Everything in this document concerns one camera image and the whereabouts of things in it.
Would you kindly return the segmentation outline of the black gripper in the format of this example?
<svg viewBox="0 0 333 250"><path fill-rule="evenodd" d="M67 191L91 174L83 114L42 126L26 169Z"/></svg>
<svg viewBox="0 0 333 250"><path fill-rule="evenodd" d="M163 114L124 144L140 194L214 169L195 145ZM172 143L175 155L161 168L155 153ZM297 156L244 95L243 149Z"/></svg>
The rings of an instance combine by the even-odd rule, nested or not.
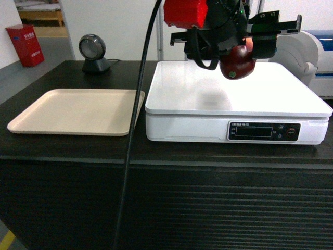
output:
<svg viewBox="0 0 333 250"><path fill-rule="evenodd" d="M218 65L219 55L229 54L246 38L253 41L252 59L272 58L279 35L301 30L301 15L295 21L281 22L279 11L275 10L251 18L249 1L207 1L207 6L203 28L183 29L171 35L170 44L184 43L187 58L197 65L204 65L204 61Z"/></svg>

